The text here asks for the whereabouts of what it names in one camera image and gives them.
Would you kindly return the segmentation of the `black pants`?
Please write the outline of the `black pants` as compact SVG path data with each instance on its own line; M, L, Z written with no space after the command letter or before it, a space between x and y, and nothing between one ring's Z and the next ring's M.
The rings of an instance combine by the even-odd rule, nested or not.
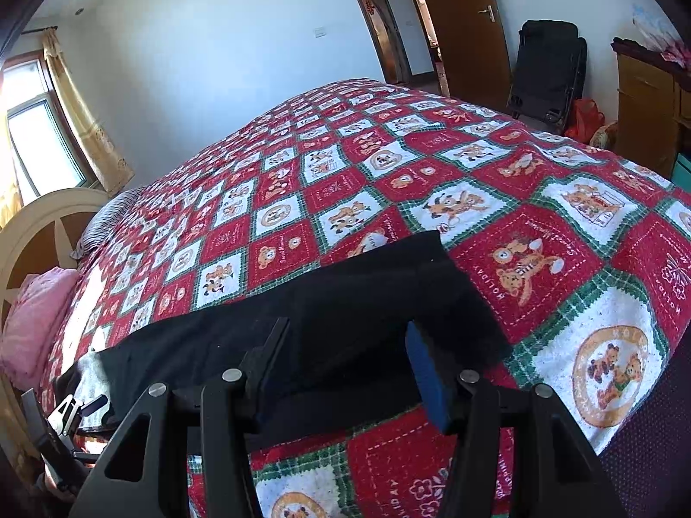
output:
M103 394L111 428L146 388L189 388L238 366L288 323L258 396L252 449L388 419L421 396L405 350L410 326L441 341L461 367L485 371L510 353L490 305L423 231L262 294L163 319L87 354L56 379L58 399Z

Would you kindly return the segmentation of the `folded pink blanket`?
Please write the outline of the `folded pink blanket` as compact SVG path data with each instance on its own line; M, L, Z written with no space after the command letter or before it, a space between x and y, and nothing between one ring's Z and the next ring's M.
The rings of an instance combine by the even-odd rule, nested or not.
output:
M1 332L1 371L20 391L38 388L79 272L55 267L22 282Z

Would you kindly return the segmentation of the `cream wooden headboard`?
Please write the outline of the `cream wooden headboard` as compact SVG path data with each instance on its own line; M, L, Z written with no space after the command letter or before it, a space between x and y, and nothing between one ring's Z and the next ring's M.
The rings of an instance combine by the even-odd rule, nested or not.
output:
M27 275L77 267L70 254L108 200L103 191L68 188L42 195L8 221L1 231L1 324Z

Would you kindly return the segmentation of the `red patchwork bedspread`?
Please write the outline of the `red patchwork bedspread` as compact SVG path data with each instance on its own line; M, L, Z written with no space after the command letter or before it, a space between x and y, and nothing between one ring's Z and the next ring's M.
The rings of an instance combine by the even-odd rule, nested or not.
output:
M161 321L435 231L510 342L501 386L545 382L632 517L690 511L690 197L615 153L479 105L349 79L273 107L143 188L82 259L41 379Z

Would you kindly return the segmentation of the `striped grey pillow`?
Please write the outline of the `striped grey pillow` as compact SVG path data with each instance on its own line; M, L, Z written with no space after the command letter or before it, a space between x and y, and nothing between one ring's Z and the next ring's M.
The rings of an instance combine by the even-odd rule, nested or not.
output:
M142 194L143 188L137 187L126 190L107 202L89 221L86 229L77 241L70 257L74 261L81 261L94 250L107 242L117 226L124 220L130 209Z

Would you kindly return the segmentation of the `right yellow curtain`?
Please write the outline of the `right yellow curtain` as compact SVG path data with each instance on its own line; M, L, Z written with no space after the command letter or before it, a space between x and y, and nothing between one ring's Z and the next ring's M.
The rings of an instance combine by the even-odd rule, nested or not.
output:
M46 29L41 42L51 82L68 118L70 130L74 133L97 181L104 192L112 198L130 183L135 173L79 93L64 59L56 29Z

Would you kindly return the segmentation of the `window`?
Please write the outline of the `window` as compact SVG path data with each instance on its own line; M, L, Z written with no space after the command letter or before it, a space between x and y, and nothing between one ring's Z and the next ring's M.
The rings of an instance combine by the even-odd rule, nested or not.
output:
M5 62L1 109L7 114L10 158L23 202L97 183L71 131L41 51Z

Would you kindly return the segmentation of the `red plastic bag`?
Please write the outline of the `red plastic bag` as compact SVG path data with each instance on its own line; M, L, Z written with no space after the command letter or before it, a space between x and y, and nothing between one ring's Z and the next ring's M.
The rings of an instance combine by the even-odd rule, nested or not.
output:
M587 144L595 132L604 125L604 115L599 111L594 99L575 99L571 104L571 113L564 135Z

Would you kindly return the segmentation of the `wooden dresser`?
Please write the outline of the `wooden dresser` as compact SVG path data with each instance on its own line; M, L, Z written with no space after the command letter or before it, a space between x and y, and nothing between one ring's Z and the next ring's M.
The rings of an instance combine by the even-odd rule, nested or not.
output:
M665 178L690 146L690 73L677 63L616 38L618 133L614 151Z

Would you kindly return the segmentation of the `floral items on dresser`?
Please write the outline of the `floral items on dresser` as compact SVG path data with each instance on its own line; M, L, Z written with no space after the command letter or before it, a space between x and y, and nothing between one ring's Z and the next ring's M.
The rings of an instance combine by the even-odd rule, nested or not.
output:
M660 54L666 62L690 69L690 49L669 20L651 15L643 7L635 5L631 21L643 36L645 48Z

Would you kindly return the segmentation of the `brown wooden door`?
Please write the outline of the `brown wooden door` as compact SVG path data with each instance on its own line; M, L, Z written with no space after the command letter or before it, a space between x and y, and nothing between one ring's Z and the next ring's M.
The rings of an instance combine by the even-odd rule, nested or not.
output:
M425 0L453 97L502 111L510 60L497 0Z

